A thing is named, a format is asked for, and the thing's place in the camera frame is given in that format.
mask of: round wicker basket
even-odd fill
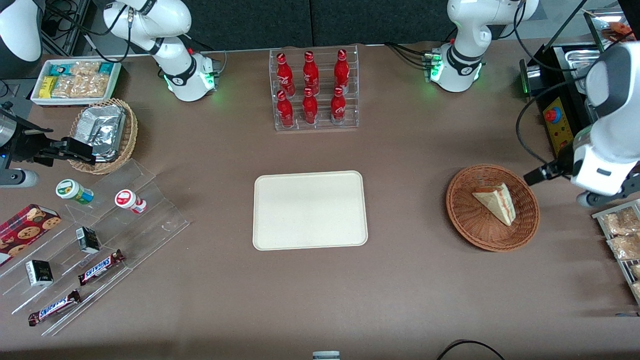
[[[509,188],[516,218],[504,225],[473,195],[476,188],[504,183]],[[460,171],[449,183],[447,212],[451,222],[470,243],[484,250],[507,252],[526,245],[538,231],[538,201],[522,178],[491,164],[480,164]]]
[[[87,108],[98,108],[100,106],[107,105],[122,106],[127,112],[124,132],[122,133],[122,139],[120,141],[120,155],[115,161],[111,163],[96,163],[95,165],[89,165],[80,161],[69,160],[71,166],[78,171],[89,172],[95,175],[109,174],[124,165],[124,163],[131,158],[131,154],[133,154],[133,149],[136,146],[136,137],[138,135],[138,119],[136,118],[136,114],[133,113],[126,102],[118,99],[109,99],[105,102],[99,102],[97,104],[89,105],[89,107]],[[81,114],[82,112],[78,114],[78,116],[76,117],[76,121],[71,126],[71,132],[69,136],[73,136],[76,133],[76,127],[78,125],[78,121],[80,120]]]

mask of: coca-cola bottle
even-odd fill
[[[347,51],[344,49],[338,50],[338,62],[333,68],[333,75],[335,76],[335,86],[341,87],[343,94],[348,93],[349,63],[347,62]]]
[[[317,95],[320,92],[320,73],[311,51],[305,52],[305,66],[302,68],[302,73],[305,75],[305,86],[311,88],[314,95]]]
[[[284,127],[293,126],[293,106],[291,101],[287,99],[287,94],[283,90],[278,90],[278,115],[280,122]]]
[[[336,86],[333,89],[333,99],[331,99],[331,122],[335,125],[344,124],[344,109],[347,102],[344,100],[342,88]]]
[[[287,57],[283,54],[277,54],[276,60],[278,61],[278,81],[280,82],[280,88],[284,90],[287,97],[296,95],[296,85],[293,84],[293,71],[287,64]]]
[[[305,99],[302,100],[302,108],[305,110],[305,121],[307,124],[314,125],[318,115],[318,101],[314,96],[313,89],[305,88]]]

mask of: clear acrylic rack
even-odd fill
[[[34,331],[42,336],[55,335],[129,275],[142,261],[187,227],[189,222],[180,210],[164,197],[152,182],[153,178],[153,173],[135,160],[129,160],[122,168],[90,186],[95,193],[91,203],[86,206],[76,202],[67,204],[66,211],[61,216],[68,221],[61,225],[69,225],[62,227],[49,238],[40,239],[39,244],[34,243],[31,246],[31,252],[29,247],[26,251],[28,254],[20,259],[13,259],[14,263],[0,268],[2,308],[23,318],[24,326],[27,327],[29,314],[78,289],[83,300],[80,304],[72,306],[67,312],[51,316],[34,328]],[[137,215],[115,206],[113,198],[124,188],[136,192],[147,201],[147,210],[144,213]],[[95,230],[100,241],[100,252],[87,254],[80,251],[76,229],[81,226]],[[97,280],[80,286],[78,275],[118,249],[122,251],[125,260],[110,268]],[[32,259],[49,262],[54,277],[52,285],[30,286],[24,263]]]
[[[347,62],[349,63],[349,92],[344,94],[347,102],[344,111],[345,121],[342,125],[335,125],[331,122],[331,99],[333,98],[334,77],[333,68],[337,61],[338,50],[344,49],[347,52]],[[316,95],[318,102],[317,122],[309,125],[304,119],[302,100],[304,100],[305,81],[302,68],[305,65],[305,51],[313,51],[314,59],[320,72],[320,93]],[[294,125],[291,128],[282,126],[278,116],[278,99],[276,93],[280,90],[278,82],[278,62],[276,55],[284,53],[287,63],[293,71],[293,82],[296,85],[296,94],[289,98],[293,105]],[[331,46],[331,47],[311,47],[308,49],[275,49],[269,52],[269,78],[271,80],[271,100],[273,102],[273,118],[277,131],[294,130],[315,130],[315,129],[340,129],[345,127],[358,127],[360,124],[360,109],[358,100],[360,98],[359,82],[359,61],[357,46]]]

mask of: red cookie box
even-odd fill
[[[30,204],[0,225],[0,266],[20,254],[62,219],[53,210]]]

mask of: tabletop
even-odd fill
[[[428,48],[426,44],[416,45]],[[2,359],[434,359],[449,343],[483,341],[507,359],[624,359],[640,352],[633,297],[580,189],[558,179],[533,191],[540,230],[504,254],[467,243],[444,194],[461,169],[493,163],[524,174],[525,104],[516,42],[494,42],[481,77],[451,94],[382,46],[360,52],[360,127],[277,133],[268,51],[230,53],[220,89],[177,100],[151,57],[123,64],[115,97],[139,121],[133,157],[191,221],[54,337],[2,309]],[[29,120],[68,134],[78,108],[34,106]],[[523,134],[550,158],[534,109]],[[27,164],[37,187],[0,192],[0,218],[25,205],[62,208],[55,184],[100,179],[57,161]],[[361,247],[261,252],[252,245],[253,185],[266,174],[356,170],[369,239]],[[491,359],[471,345],[451,359]]]

